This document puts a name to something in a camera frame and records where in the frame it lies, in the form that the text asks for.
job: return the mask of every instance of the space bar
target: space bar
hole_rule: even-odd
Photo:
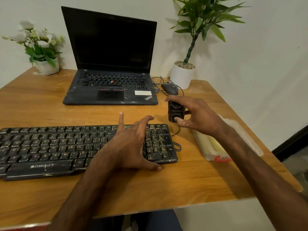
[[[71,174],[73,160],[15,163],[7,171],[5,180],[42,178]]]

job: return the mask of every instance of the left hand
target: left hand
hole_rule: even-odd
[[[146,116],[135,122],[130,128],[124,129],[124,113],[120,112],[118,131],[116,135],[96,154],[110,154],[116,168],[136,168],[160,171],[159,164],[146,160],[142,155],[145,130],[154,117]]]

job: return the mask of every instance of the white wall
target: white wall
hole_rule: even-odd
[[[246,1],[252,7],[235,12],[246,24],[223,24],[226,43],[213,34],[198,39],[190,62],[273,150],[308,124],[308,0]],[[68,39],[61,5],[157,21],[155,76],[166,76],[189,47],[188,34],[168,30],[178,9],[172,0],[0,0],[0,35],[31,19]],[[63,68],[76,69],[69,42],[63,52]],[[19,45],[0,39],[0,86],[30,66]]]

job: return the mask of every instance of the white pot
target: white pot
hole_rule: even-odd
[[[183,69],[173,64],[170,80],[180,88],[187,89],[191,79],[193,78],[195,69]]]
[[[56,67],[53,67],[47,61],[44,61],[44,62],[34,61],[34,65],[41,73],[45,75],[50,75],[50,74],[59,72],[58,59],[57,58],[53,59],[53,61],[56,64]]]

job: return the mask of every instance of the right hand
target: right hand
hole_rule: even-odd
[[[198,98],[188,96],[168,96],[165,101],[174,101],[185,106],[191,114],[189,120],[183,120],[175,117],[175,121],[180,127],[190,128],[205,135],[210,135],[217,138],[228,127],[226,124],[209,106],[208,104]]]

